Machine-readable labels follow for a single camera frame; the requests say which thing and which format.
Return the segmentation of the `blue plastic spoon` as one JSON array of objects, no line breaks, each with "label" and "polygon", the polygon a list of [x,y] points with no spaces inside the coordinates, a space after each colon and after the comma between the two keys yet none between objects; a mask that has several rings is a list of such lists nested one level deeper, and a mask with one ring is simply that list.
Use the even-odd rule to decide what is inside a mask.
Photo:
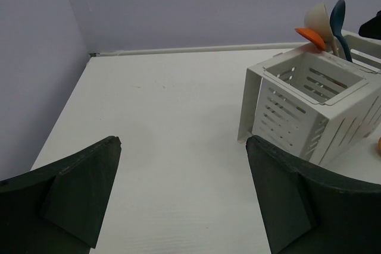
[{"label": "blue plastic spoon", "polygon": [[330,27],[333,35],[337,38],[342,46],[347,61],[352,62],[352,55],[348,42],[342,34],[343,23],[345,20],[346,2],[338,0],[330,14]]}]

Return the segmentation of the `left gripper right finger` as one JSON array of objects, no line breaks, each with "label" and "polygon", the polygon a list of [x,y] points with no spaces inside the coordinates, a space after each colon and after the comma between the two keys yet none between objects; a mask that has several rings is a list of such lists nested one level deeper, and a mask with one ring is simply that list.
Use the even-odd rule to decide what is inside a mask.
[{"label": "left gripper right finger", "polygon": [[271,253],[379,253],[380,186],[329,171],[260,136],[246,152]]}]

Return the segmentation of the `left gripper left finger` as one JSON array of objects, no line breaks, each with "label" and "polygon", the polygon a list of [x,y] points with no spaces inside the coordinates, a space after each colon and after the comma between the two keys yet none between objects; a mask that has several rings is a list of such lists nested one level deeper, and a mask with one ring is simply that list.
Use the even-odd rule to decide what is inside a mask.
[{"label": "left gripper left finger", "polygon": [[108,136],[1,181],[1,253],[89,253],[96,247],[121,155]]}]

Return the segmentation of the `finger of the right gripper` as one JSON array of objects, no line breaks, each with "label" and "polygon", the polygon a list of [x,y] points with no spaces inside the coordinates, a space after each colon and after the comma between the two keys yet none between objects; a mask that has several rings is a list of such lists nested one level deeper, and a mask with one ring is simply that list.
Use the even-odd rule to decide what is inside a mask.
[{"label": "finger of the right gripper", "polygon": [[378,11],[375,17],[362,24],[358,34],[361,37],[381,40],[381,11]]}]

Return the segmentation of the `beige plastic spoon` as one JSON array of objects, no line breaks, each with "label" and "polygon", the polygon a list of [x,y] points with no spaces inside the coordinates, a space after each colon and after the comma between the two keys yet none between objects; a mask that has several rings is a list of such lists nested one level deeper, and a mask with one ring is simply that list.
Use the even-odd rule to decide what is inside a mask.
[{"label": "beige plastic spoon", "polygon": [[304,26],[319,34],[324,42],[330,45],[333,54],[339,57],[338,47],[330,27],[324,2],[316,4],[306,12],[304,16]]}]

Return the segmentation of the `orange plastic spoon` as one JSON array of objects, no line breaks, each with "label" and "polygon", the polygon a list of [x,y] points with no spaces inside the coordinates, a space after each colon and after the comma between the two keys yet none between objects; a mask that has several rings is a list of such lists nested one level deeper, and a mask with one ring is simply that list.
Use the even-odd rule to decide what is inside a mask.
[{"label": "orange plastic spoon", "polygon": [[319,49],[321,51],[325,51],[326,50],[326,44],[325,44],[324,40],[314,30],[311,30],[311,29],[305,28],[305,27],[297,27],[297,28],[295,28],[295,31],[299,35],[301,35],[302,37],[304,37],[308,41],[310,41],[312,44],[314,44],[317,49]]}]

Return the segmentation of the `yellow plastic spoon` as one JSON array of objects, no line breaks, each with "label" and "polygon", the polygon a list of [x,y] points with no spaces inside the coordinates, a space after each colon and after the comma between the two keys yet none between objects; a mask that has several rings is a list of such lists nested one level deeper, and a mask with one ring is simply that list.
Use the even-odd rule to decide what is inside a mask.
[{"label": "yellow plastic spoon", "polygon": [[378,140],[377,147],[378,147],[379,155],[381,155],[381,137]]}]

